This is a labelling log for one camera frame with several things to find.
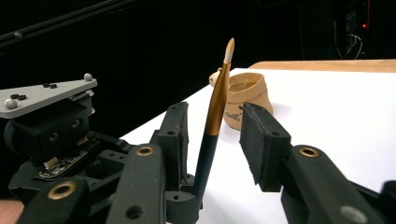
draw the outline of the gray metal plate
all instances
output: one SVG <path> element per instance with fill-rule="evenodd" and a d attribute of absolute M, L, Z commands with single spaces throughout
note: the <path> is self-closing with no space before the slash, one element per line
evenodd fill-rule
<path fill-rule="evenodd" d="M 87 91 L 97 86 L 97 81 L 93 78 L 91 81 L 85 79 L 76 81 L 66 81 L 56 84 L 57 88 L 44 88 L 43 85 L 20 87 L 14 89 L 0 90 L 0 118 L 13 119 L 29 112 L 35 111 L 46 105 L 51 105 L 62 99 L 75 95 L 77 93 Z M 4 101 L 10 99 L 12 94 L 26 95 L 25 100 L 15 101 L 18 107 L 8 109 L 4 106 Z"/>

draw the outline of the paintbrush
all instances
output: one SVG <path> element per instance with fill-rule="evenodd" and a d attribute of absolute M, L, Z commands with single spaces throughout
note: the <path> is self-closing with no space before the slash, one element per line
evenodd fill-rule
<path fill-rule="evenodd" d="M 209 178 L 210 169 L 212 167 L 219 139 L 220 125 L 224 114 L 224 107 L 227 102 L 233 49 L 234 41 L 233 38 L 231 38 L 228 42 L 227 49 L 225 50 L 224 61 L 207 111 L 205 131 L 199 152 L 197 168 L 195 170 L 193 186 L 193 192 L 198 201 L 198 208 L 201 207 L 202 199 L 204 198 L 207 179 Z"/>

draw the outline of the wooden surface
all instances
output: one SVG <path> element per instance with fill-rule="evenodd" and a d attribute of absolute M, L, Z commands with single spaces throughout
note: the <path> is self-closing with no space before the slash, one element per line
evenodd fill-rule
<path fill-rule="evenodd" d="M 345 72 L 396 72 L 396 59 L 389 60 L 334 60 L 334 61 L 287 61 L 258 62 L 249 68 L 278 70 L 313 70 Z"/>

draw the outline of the black brush handle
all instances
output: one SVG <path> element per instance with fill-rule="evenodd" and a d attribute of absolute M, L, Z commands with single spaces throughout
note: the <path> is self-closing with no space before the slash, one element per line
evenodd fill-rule
<path fill-rule="evenodd" d="M 213 158 L 215 157 L 218 139 L 218 135 L 209 135 L 207 133 L 204 133 L 202 139 L 193 187 L 194 194 L 197 197 L 198 208 L 201 207 L 202 199 L 204 198 L 206 183 L 209 178 Z"/>

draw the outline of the white tabletop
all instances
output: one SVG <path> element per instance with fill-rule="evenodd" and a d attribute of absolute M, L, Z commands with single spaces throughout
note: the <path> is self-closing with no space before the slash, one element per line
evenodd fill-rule
<path fill-rule="evenodd" d="M 346 178 L 377 192 L 385 181 L 396 179 L 396 73 L 235 68 L 231 76 L 246 71 L 264 74 L 274 117 L 293 145 L 321 149 Z M 207 85 L 185 100 L 192 175 L 212 91 Z M 163 118 L 164 113 L 121 139 L 147 143 Z M 254 185 L 239 134 L 222 122 L 197 223 L 287 223 L 280 193 L 261 192 Z"/>

